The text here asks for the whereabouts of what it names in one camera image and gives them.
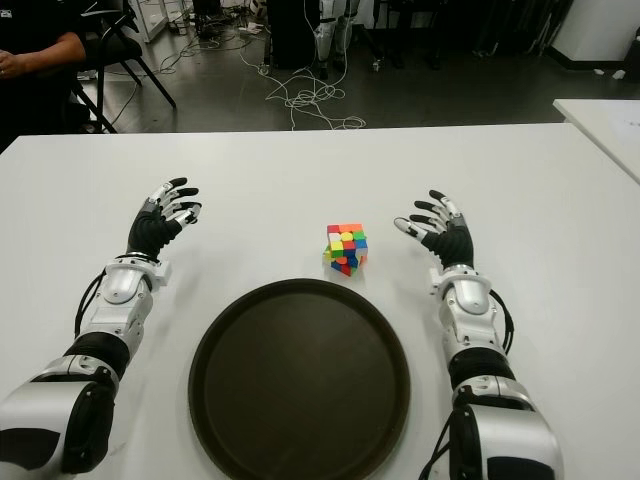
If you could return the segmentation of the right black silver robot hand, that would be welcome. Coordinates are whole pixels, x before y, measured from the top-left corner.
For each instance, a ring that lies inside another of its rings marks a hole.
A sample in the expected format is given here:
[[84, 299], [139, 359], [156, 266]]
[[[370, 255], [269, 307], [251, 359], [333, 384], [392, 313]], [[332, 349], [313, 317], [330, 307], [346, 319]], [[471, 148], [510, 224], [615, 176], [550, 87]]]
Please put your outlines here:
[[462, 211], [445, 194], [429, 191], [429, 200], [416, 200], [421, 213], [396, 217], [394, 226], [418, 241], [437, 257], [444, 269], [455, 265], [474, 267], [474, 246]]

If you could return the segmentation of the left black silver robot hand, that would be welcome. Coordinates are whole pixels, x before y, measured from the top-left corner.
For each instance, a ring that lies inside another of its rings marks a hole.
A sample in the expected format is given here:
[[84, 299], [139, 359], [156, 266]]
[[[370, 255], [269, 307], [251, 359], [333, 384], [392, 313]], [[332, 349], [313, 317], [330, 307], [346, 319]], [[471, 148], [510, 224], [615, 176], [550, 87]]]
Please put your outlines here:
[[143, 202], [129, 230], [126, 253], [153, 260], [187, 226], [195, 224], [202, 208], [191, 200], [199, 193], [179, 177], [158, 187]]

